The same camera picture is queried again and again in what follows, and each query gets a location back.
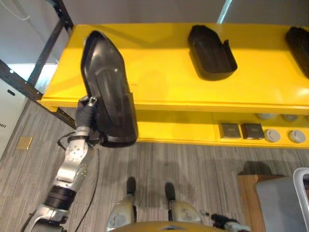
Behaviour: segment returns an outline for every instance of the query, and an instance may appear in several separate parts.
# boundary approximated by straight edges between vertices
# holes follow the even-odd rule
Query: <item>silver metal part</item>
[[[67,217],[68,213],[69,212],[67,210],[55,209],[47,205],[41,204],[36,210],[35,214],[30,219],[24,232],[31,232],[37,221],[40,219],[60,222],[63,217]]]
[[[224,229],[229,232],[238,232],[238,231],[248,231],[250,232],[251,229],[249,226],[240,225],[236,222],[229,221],[224,225]]]
[[[88,165],[92,158],[94,157],[95,150],[93,148],[88,148],[87,155],[80,163],[77,173],[75,174],[74,181],[72,183],[68,183],[62,180],[58,180],[57,178],[54,180],[54,185],[61,186],[63,188],[71,189],[74,191],[78,191],[83,184],[84,179],[88,174]]]
[[[134,223],[133,204],[134,197],[127,195],[123,200],[119,201],[114,206],[107,221],[107,232]]]
[[[173,221],[202,224],[202,218],[199,213],[187,202],[171,201],[169,206],[172,210]]]

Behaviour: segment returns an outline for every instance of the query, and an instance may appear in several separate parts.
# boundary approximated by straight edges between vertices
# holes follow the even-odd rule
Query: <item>white wall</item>
[[[309,25],[309,0],[233,0],[224,22]]]

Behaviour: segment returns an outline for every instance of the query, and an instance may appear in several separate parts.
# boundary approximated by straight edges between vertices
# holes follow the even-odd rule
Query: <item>yellow table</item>
[[[83,44],[91,31],[100,30],[124,57],[141,141],[262,146],[261,141],[222,141],[214,115],[223,112],[223,117],[242,121],[248,113],[251,121],[252,113],[309,115],[309,79],[285,42],[289,26],[205,24],[222,41],[229,39],[238,64],[227,79],[207,81],[199,78],[189,56],[187,37],[193,25],[76,25],[40,103],[51,111],[77,106],[77,101],[86,95],[80,71]],[[297,126],[309,141],[306,120],[301,122]],[[284,131],[294,128],[285,122],[275,126],[285,128]],[[307,141],[301,145],[264,143],[263,146],[309,147]]]

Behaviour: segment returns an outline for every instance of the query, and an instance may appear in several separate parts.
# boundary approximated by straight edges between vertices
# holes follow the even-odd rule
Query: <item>metal shelf frame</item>
[[[61,121],[65,122],[70,127],[75,129],[74,119],[70,117],[68,114],[66,114],[63,110],[57,108],[55,112],[51,112],[49,109],[47,109],[46,107],[37,102],[38,100],[42,99],[43,96],[43,94],[40,93],[35,88],[35,85],[41,74],[42,68],[46,64],[46,61],[62,29],[64,28],[67,31],[68,36],[70,37],[74,26],[62,0],[46,0],[46,1],[53,6],[56,14],[59,17],[59,21],[54,27],[41,54],[39,55],[35,67],[28,81],[25,81],[22,77],[13,72],[1,59],[0,59],[0,79],[9,84],[10,86],[12,86],[13,88],[15,88],[17,91],[19,91],[21,94],[29,98],[37,105],[44,108],[45,110],[53,114],[55,117],[59,118]]]

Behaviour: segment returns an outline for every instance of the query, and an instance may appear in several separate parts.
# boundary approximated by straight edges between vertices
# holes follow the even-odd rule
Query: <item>square metal plate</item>
[[[29,150],[32,138],[33,137],[20,137],[16,148],[20,150]]]

